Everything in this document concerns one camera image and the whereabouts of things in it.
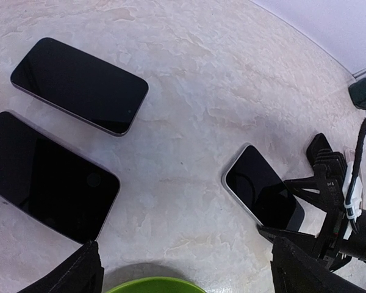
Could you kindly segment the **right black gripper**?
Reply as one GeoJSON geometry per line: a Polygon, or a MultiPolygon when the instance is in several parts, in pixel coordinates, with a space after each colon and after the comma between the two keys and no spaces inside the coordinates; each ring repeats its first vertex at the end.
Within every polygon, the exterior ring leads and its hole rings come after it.
{"type": "Polygon", "coordinates": [[[346,160],[342,153],[332,150],[322,133],[312,139],[306,156],[314,175],[284,183],[293,195],[325,212],[325,221],[318,236],[287,232],[285,237],[327,269],[339,269],[351,261],[350,256],[340,252],[346,231],[342,192],[346,160]]]}

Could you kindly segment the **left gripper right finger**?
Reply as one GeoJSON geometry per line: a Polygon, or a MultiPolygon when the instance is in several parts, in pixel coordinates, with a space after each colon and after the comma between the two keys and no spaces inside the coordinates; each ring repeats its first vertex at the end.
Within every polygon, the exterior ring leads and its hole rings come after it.
{"type": "MultiPolygon", "coordinates": [[[[276,292],[366,292],[310,257],[285,237],[289,230],[257,227],[261,236],[273,244],[271,271],[276,292]]],[[[340,252],[366,261],[366,225],[358,233],[342,238],[340,252]]]]}

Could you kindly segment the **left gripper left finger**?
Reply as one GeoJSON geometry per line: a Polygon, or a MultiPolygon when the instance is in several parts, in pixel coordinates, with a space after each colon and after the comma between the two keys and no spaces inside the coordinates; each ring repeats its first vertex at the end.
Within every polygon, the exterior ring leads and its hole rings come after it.
{"type": "Polygon", "coordinates": [[[98,243],[89,241],[43,278],[21,292],[97,292],[102,291],[104,268],[98,243]]]}

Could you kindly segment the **silver edged black phone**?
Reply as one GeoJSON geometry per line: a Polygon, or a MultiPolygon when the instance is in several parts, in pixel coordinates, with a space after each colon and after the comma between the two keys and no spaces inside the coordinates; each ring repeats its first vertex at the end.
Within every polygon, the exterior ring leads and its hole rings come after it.
{"type": "Polygon", "coordinates": [[[304,209],[252,144],[240,147],[223,170],[221,183],[258,226],[299,231],[304,209]]]}

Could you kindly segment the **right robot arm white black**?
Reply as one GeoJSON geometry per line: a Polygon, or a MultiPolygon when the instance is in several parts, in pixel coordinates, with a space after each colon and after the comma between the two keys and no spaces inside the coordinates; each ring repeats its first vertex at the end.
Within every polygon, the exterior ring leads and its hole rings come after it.
{"type": "Polygon", "coordinates": [[[355,166],[360,162],[359,155],[347,161],[319,133],[309,144],[306,156],[313,176],[288,180],[286,186],[326,215],[316,236],[296,233],[294,243],[331,271],[351,258],[366,262],[366,210],[361,208],[363,186],[355,166]]]}

